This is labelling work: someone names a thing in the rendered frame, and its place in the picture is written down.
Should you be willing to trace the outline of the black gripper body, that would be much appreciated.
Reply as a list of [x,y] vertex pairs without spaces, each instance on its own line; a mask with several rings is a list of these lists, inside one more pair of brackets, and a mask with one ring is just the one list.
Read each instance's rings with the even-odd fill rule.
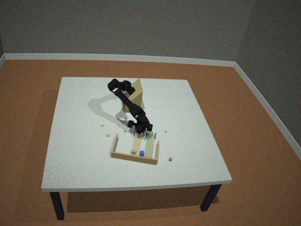
[[[141,122],[139,120],[137,120],[137,123],[138,122],[141,124]],[[133,126],[135,126],[135,128],[136,128],[136,123],[134,123],[134,121],[129,120],[128,124],[127,124],[127,127],[132,128]],[[152,127],[153,127],[152,124],[150,124],[148,127],[146,127],[147,131],[152,131]]]

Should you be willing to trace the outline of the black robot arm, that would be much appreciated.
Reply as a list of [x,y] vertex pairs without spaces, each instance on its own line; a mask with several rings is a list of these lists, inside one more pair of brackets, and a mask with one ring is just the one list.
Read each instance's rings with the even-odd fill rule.
[[[136,124],[136,132],[142,133],[146,130],[146,127],[150,125],[148,118],[145,116],[145,111],[138,105],[133,104],[122,91],[127,91],[129,95],[135,92],[134,87],[131,87],[131,82],[123,81],[119,82],[117,79],[113,79],[108,85],[108,89],[113,92],[128,108],[131,115],[141,122]],[[115,92],[112,91],[118,88]],[[137,116],[138,115],[138,116]],[[137,116],[137,117],[136,117]]]

